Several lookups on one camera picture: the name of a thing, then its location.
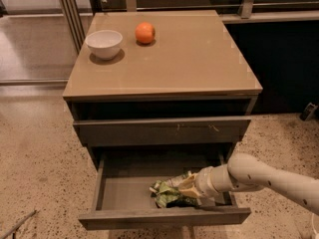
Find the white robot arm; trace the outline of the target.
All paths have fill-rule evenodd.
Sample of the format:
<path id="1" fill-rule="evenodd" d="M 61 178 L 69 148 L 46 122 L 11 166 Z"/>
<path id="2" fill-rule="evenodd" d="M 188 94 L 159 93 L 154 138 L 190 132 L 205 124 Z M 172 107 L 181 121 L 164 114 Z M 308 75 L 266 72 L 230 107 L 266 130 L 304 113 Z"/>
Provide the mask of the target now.
<path id="1" fill-rule="evenodd" d="M 205 167 L 192 174 L 178 191 L 188 197 L 211 198 L 219 193 L 267 187 L 319 215 L 319 180 L 277 169 L 246 154 L 234 154 L 226 164 Z"/>

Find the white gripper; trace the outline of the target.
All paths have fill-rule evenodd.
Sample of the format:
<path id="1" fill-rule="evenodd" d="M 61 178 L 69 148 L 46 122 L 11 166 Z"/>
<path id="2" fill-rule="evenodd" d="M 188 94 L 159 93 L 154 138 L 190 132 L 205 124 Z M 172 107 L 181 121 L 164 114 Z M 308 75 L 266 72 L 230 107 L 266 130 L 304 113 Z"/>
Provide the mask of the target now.
<path id="1" fill-rule="evenodd" d="M 179 192 L 182 195 L 191 198 L 216 197 L 218 195 L 218 191 L 213 186 L 212 176 L 212 166 L 203 168 L 198 174 L 193 173 L 188 178 L 185 178 L 178 186 Z"/>

